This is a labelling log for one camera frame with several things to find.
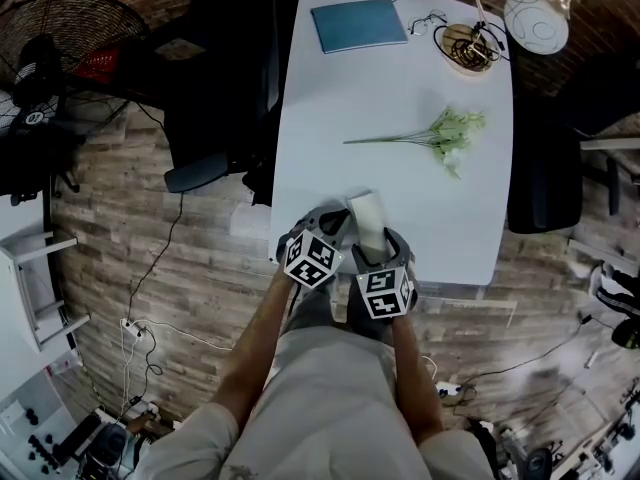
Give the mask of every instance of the white cable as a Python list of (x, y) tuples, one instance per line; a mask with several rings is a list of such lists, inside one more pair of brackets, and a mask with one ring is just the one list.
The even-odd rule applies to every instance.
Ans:
[[(122, 329), (122, 325), (120, 325), (120, 349), (122, 350), (122, 360), (125, 362), (127, 362), (127, 354), (124, 351), (124, 330)], [(122, 411), (124, 411), (124, 397), (125, 397), (125, 369), (123, 368), (122, 370), (122, 406), (120, 408), (120, 413), (122, 413)]]
[(210, 347), (213, 347), (215, 349), (218, 349), (218, 350), (231, 350), (229, 347), (221, 347), (220, 345), (214, 345), (213, 343), (210, 343), (207, 340), (203, 340), (202, 338), (198, 338), (197, 336), (194, 336), (193, 334), (189, 334), (188, 332), (181, 331), (177, 327), (174, 327), (173, 325), (167, 324), (165, 322), (155, 322), (153, 320), (149, 320), (148, 318), (141, 318), (141, 319), (136, 320), (135, 322), (133, 322), (133, 324), (131, 324), (131, 325), (135, 325), (138, 322), (147, 322), (147, 323), (150, 323), (150, 324), (153, 324), (153, 325), (163, 325), (165, 327), (169, 327), (169, 328), (173, 329), (174, 331), (176, 331), (179, 334), (183, 334), (184, 336), (189, 336), (190, 338), (193, 338), (194, 340), (199, 341), (200, 343), (204, 343), (205, 345), (209, 345)]
[(433, 370), (433, 375), (431, 376), (431, 379), (435, 379), (436, 378), (436, 373), (438, 373), (438, 365), (436, 364), (436, 362), (431, 359), (428, 356), (422, 356), (424, 359), (428, 359), (429, 361), (431, 361), (431, 364), (435, 367), (435, 370)]
[(133, 345), (131, 345), (131, 356), (129, 357), (127, 362), (124, 364), (124, 368), (122, 369), (123, 386), (122, 386), (122, 408), (121, 408), (121, 414), (124, 414), (124, 406), (126, 405), (127, 401), (129, 400), (129, 384), (131, 382), (131, 377), (129, 376), (129, 364), (133, 360), (133, 353), (134, 353), (135, 348), (136, 348), (136, 343), (138, 343), (137, 340), (133, 342)]

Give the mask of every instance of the electrical outlet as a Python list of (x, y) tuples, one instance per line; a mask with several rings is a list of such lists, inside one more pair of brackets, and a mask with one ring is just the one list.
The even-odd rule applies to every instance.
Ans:
[(126, 318), (120, 320), (120, 325), (123, 329), (125, 329), (131, 336), (133, 336), (136, 341), (144, 340), (147, 333), (143, 328), (141, 328), (138, 324), (130, 322)]
[(442, 396), (456, 396), (460, 393), (462, 386), (460, 384), (453, 384), (451, 382), (440, 381), (436, 384), (438, 394)]

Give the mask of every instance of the red object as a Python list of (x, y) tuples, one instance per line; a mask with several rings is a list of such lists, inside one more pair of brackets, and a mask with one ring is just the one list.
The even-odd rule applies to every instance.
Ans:
[(73, 74), (103, 84), (110, 84), (115, 78), (119, 58), (120, 48), (118, 47), (94, 50), (78, 65)]

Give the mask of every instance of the eyeglasses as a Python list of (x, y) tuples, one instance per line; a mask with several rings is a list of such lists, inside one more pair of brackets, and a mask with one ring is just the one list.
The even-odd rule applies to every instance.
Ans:
[(433, 9), (425, 18), (411, 18), (407, 31), (412, 36), (423, 36), (427, 33), (429, 23), (432, 25), (447, 24), (447, 15), (438, 9)]

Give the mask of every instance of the black cable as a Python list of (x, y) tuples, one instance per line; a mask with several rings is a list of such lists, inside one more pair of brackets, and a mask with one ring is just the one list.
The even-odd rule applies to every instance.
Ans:
[(162, 124), (162, 122), (159, 119), (156, 119), (151, 114), (149, 114), (149, 112), (147, 112), (147, 109), (144, 108), (142, 105), (140, 105), (140, 103), (138, 103), (137, 101), (136, 101), (136, 105), (138, 105), (140, 107), (140, 110), (142, 110), (145, 114), (147, 114), (147, 117), (149, 119), (151, 119), (152, 121), (155, 121), (156, 123), (158, 123), (160, 125), (160, 128), (162, 128), (162, 131), (164, 132), (165, 135), (167, 134), (167, 132), (164, 129), (164, 125)]
[(180, 217), (182, 217), (182, 206), (184, 203), (184, 192), (182, 192), (180, 194), (180, 212), (178, 213), (178, 216), (176, 217), (176, 220), (173, 221), (173, 224), (171, 224), (171, 229), (169, 229), (169, 238), (167, 240), (167, 245), (164, 246), (164, 249), (162, 249), (162, 251), (160, 252), (160, 254), (158, 254), (158, 256), (156, 256), (156, 259), (153, 260), (153, 263), (151, 264), (151, 266), (149, 267), (149, 270), (147, 270), (146, 274), (143, 275), (140, 278), (140, 281), (138, 281), (138, 285), (136, 286), (136, 289), (133, 290), (133, 292), (131, 292), (131, 296), (129, 297), (129, 307), (127, 309), (127, 320), (129, 320), (129, 317), (131, 316), (131, 305), (133, 304), (133, 297), (135, 297), (136, 293), (138, 293), (138, 290), (140, 289), (140, 285), (142, 284), (142, 281), (144, 281), (147, 276), (151, 273), (151, 271), (153, 270), (153, 267), (156, 266), (156, 264), (158, 263), (158, 261), (160, 261), (160, 258), (162, 258), (162, 255), (165, 253), (165, 251), (169, 248), (169, 246), (171, 245), (171, 237), (173, 235), (173, 228), (176, 227), (176, 224), (178, 223), (178, 221), (180, 220)]
[(158, 343), (156, 342), (156, 337), (154, 336), (153, 331), (151, 331), (151, 329), (149, 327), (146, 327), (145, 329), (147, 330), (147, 332), (149, 333), (149, 335), (153, 339), (153, 347), (151, 348), (151, 350), (149, 350), (149, 352), (147, 352), (147, 355), (144, 358), (145, 361), (147, 362), (147, 367), (144, 370), (144, 390), (142, 391), (142, 394), (139, 397), (135, 397), (135, 398), (138, 399), (138, 402), (140, 400), (142, 400), (142, 398), (144, 398), (144, 395), (147, 394), (147, 387), (149, 386), (149, 372), (153, 373), (154, 375), (156, 375), (158, 377), (160, 377), (161, 375), (164, 375), (164, 370), (162, 369), (162, 367), (160, 365), (153, 364), (153, 363), (149, 362), (149, 356), (156, 349), (156, 347), (158, 346)]
[(127, 443), (124, 443), (124, 446), (122, 447), (122, 451), (120, 452), (120, 460), (118, 461), (118, 468), (116, 469), (116, 478), (118, 478), (118, 473), (120, 473), (120, 466), (122, 465), (122, 456), (124, 455), (124, 451), (127, 448)]
[(578, 326), (578, 329), (576, 330), (576, 332), (574, 332), (569, 338), (567, 338), (566, 340), (558, 343), (556, 346), (550, 348), (549, 350), (547, 350), (544, 354), (540, 354), (539, 356), (536, 356), (532, 359), (529, 359), (527, 361), (524, 361), (522, 363), (516, 364), (514, 366), (510, 366), (509, 368), (505, 368), (504, 370), (496, 370), (494, 372), (485, 372), (485, 373), (479, 373), (478, 375), (474, 375), (472, 377), (469, 377), (465, 382), (462, 383), (462, 387), (464, 388), (465, 386), (467, 386), (471, 381), (475, 380), (475, 379), (479, 379), (480, 377), (486, 377), (488, 375), (498, 375), (500, 373), (506, 373), (506, 372), (510, 372), (512, 370), (515, 370), (516, 368), (520, 368), (521, 366), (525, 366), (527, 364), (533, 363), (535, 361), (539, 361), (540, 359), (543, 359), (545, 357), (547, 357), (549, 354), (551, 354), (552, 352), (555, 352), (556, 350), (558, 350), (560, 347), (563, 347), (564, 345), (566, 345), (567, 343), (569, 343), (571, 340), (575, 339), (578, 334), (580, 333), (580, 330), (582, 329), (582, 326), (586, 323), (585, 321), (580, 322), (580, 325)]
[(609, 329), (611, 329), (612, 331), (614, 330), (613, 327), (611, 327), (610, 325), (605, 324), (604, 322), (601, 322), (600, 320), (598, 320), (596, 317), (592, 316), (591, 317), (592, 320), (595, 320), (596, 322), (598, 322), (600, 325), (604, 326), (604, 327), (608, 327)]
[(467, 398), (467, 390), (465, 390), (464, 393), (462, 394), (462, 398), (460, 399), (460, 401), (453, 407), (454, 416), (460, 416), (459, 414), (456, 414), (456, 409), (458, 407), (460, 406), (464, 407), (465, 405), (468, 405), (469, 403), (473, 402), (478, 397), (478, 391), (476, 390), (476, 388), (469, 387), (467, 389), (473, 390), (473, 392), (475, 393), (475, 396), (473, 398)]
[(542, 415), (545, 413), (545, 411), (546, 411), (547, 409), (549, 409), (549, 408), (553, 407), (553, 406), (555, 405), (555, 403), (560, 399), (560, 397), (564, 394), (564, 392), (565, 392), (567, 389), (569, 389), (569, 388), (571, 387), (571, 385), (573, 384), (573, 380), (574, 380), (574, 379), (575, 379), (575, 377), (574, 377), (573, 379), (571, 379), (571, 380), (569, 381), (569, 383), (568, 383), (564, 388), (562, 388), (562, 391), (560, 391), (560, 393), (558, 393), (558, 394), (553, 398), (553, 400), (551, 400), (551, 402), (549, 402), (549, 403), (548, 403), (547, 405), (545, 405), (542, 409), (540, 409), (540, 410), (536, 413), (536, 415), (535, 415), (533, 418), (531, 418), (529, 421), (527, 421), (527, 422), (526, 422), (522, 427), (520, 427), (520, 429), (519, 429), (519, 430), (516, 430), (516, 431), (514, 432), (514, 434), (518, 434), (519, 432), (522, 432), (525, 428), (527, 428), (527, 427), (528, 427), (529, 425), (531, 425), (534, 421), (536, 421), (540, 416), (542, 416)]
[(296, 288), (296, 293), (293, 294), (293, 299), (291, 299), (291, 304), (289, 305), (289, 315), (291, 316), (291, 313), (293, 312), (293, 306), (295, 306), (296, 304), (296, 299), (298, 298), (298, 295), (300, 295), (300, 290), (302, 288), (302, 285), (300, 283), (296, 283), (298, 285), (298, 287)]
[(500, 32), (502, 32), (505, 35), (505, 37), (507, 36), (507, 33), (504, 31), (504, 29), (502, 27), (496, 25), (495, 23), (489, 22), (489, 23), (487, 23), (487, 25), (491, 25), (493, 27), (496, 27)]
[(440, 46), (440, 41), (438, 41), (438, 37), (437, 37), (438, 31), (443, 28), (447, 28), (447, 25), (440, 25), (439, 27), (434, 28), (433, 42), (436, 44), (436, 47), (438, 48), (438, 50), (440, 50), (440, 52), (445, 57), (447, 57), (452, 62), (455, 62), (456, 64), (460, 64), (466, 69), (481, 68), (482, 66), (488, 64), (489, 62), (499, 61), (500, 58), (504, 58), (509, 62), (511, 61), (509, 58), (502, 55), (501, 52), (496, 51), (492, 48), (489, 48), (489, 46), (487, 46), (487, 42), (484, 39), (484, 37), (482, 37), (480, 31), (485, 31), (488, 34), (490, 34), (495, 40), (496, 44), (498, 44), (498, 46), (501, 49), (504, 49), (502, 42), (496, 37), (496, 35), (493, 32), (491, 32), (491, 30), (487, 28), (484, 24), (480, 24), (480, 23), (477, 24), (475, 28), (473, 28), (471, 34), (472, 34), (472, 37), (473, 37), (473, 34), (480, 35), (481, 40), (475, 42), (475, 45), (473, 45), (473, 48), (471, 48), (471, 45), (475, 40), (464, 39), (464, 38), (457, 39), (456, 41), (454, 41), (453, 45), (451, 46), (451, 55), (449, 55), (447, 52), (444, 51), (442, 46)]
[[(604, 325), (605, 327), (609, 327), (610, 326), (600, 322), (600, 320), (598, 320), (597, 318), (592, 317), (591, 315), (587, 315), (586, 317), (584, 317), (581, 321), (580, 321), (580, 325), (578, 326), (578, 328), (576, 329), (576, 331), (566, 340), (558, 343), (557, 345), (555, 345), (554, 347), (550, 348), (549, 350), (547, 350), (544, 354), (540, 354), (539, 356), (536, 356), (532, 359), (529, 359), (527, 361), (524, 361), (522, 363), (516, 364), (514, 366), (510, 366), (509, 368), (505, 368), (504, 370), (496, 370), (493, 372), (485, 372), (485, 373), (479, 373), (478, 375), (474, 375), (472, 377), (469, 377), (465, 382), (463, 382), (461, 384), (461, 390), (463, 391), (463, 395), (462, 395), (462, 399), (454, 406), (453, 408), (453, 414), (457, 416), (456, 414), (456, 409), (460, 406), (465, 406), (468, 405), (470, 402), (472, 402), (473, 400), (475, 400), (478, 396), (478, 391), (476, 390), (476, 388), (470, 386), (467, 388), (468, 384), (475, 380), (475, 379), (479, 379), (480, 377), (486, 377), (488, 375), (498, 375), (501, 373), (506, 373), (506, 372), (510, 372), (512, 370), (515, 370), (517, 368), (520, 368), (521, 366), (525, 366), (527, 364), (533, 363), (535, 361), (539, 361), (540, 359), (543, 359), (545, 357), (547, 357), (549, 354), (551, 354), (552, 352), (555, 352), (556, 350), (558, 350), (560, 347), (563, 347), (564, 345), (566, 345), (567, 343), (569, 343), (571, 340), (575, 339), (578, 334), (580, 333), (580, 330), (582, 329), (582, 327), (589, 323), (591, 320), (595, 320), (596, 322), (598, 322), (599, 324)], [(547, 409), (549, 409), (549, 407), (551, 407), (553, 404), (556, 403), (556, 401), (562, 396), (562, 394), (573, 384), (573, 380), (575, 379), (575, 377), (569, 382), (569, 384), (567, 384), (564, 389), (562, 391), (560, 391), (560, 393), (558, 393), (558, 395), (547, 405), (545, 405), (533, 418), (531, 418), (520, 430), (518, 430), (518, 432), (520, 432), (521, 430), (525, 429), (526, 427), (528, 427), (529, 425), (531, 425), (531, 423), (533, 423), (536, 419), (538, 419), (540, 417), (540, 415), (542, 413), (544, 413)], [(471, 389), (475, 392), (475, 395), (473, 398), (466, 398), (466, 394), (467, 394), (467, 389)]]

